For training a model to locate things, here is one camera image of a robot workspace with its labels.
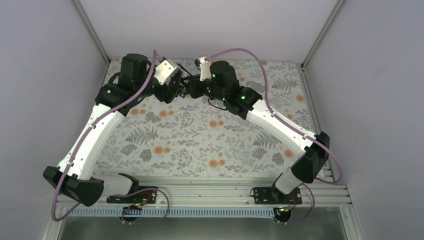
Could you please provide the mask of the black leather card holder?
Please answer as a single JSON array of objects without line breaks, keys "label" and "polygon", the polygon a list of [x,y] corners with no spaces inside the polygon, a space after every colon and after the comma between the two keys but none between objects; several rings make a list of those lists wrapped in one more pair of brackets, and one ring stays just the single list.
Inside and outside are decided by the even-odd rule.
[{"label": "black leather card holder", "polygon": [[180,84],[182,87],[182,90],[179,93],[179,96],[181,98],[185,98],[189,94],[189,82],[191,80],[191,77],[193,76],[192,73],[190,73],[184,66],[181,64],[178,64],[179,69],[181,70],[181,79]]}]

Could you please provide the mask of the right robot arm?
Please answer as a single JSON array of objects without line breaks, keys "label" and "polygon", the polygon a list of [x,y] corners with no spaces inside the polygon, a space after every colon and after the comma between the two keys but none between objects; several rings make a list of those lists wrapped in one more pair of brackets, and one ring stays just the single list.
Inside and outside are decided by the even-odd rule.
[{"label": "right robot arm", "polygon": [[312,183],[329,158],[330,137],[304,129],[271,108],[267,99],[254,89],[241,86],[235,69],[224,60],[206,57],[194,61],[200,74],[188,84],[192,98],[207,96],[223,103],[224,110],[256,124],[287,145],[299,158],[282,172],[272,188],[287,195],[303,183]]}]

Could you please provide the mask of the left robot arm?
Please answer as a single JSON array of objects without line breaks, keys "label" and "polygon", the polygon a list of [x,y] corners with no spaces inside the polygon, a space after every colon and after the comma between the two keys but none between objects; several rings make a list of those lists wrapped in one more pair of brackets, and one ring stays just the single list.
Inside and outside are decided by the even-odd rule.
[{"label": "left robot arm", "polygon": [[132,108],[150,96],[170,103],[183,89],[180,86],[183,76],[180,66],[171,60],[163,58],[156,64],[141,54],[124,56],[120,71],[100,88],[74,146],[57,166],[45,168],[44,179],[55,192],[86,207],[103,197],[129,194],[137,180],[123,173],[93,177],[96,161],[114,129]]}]

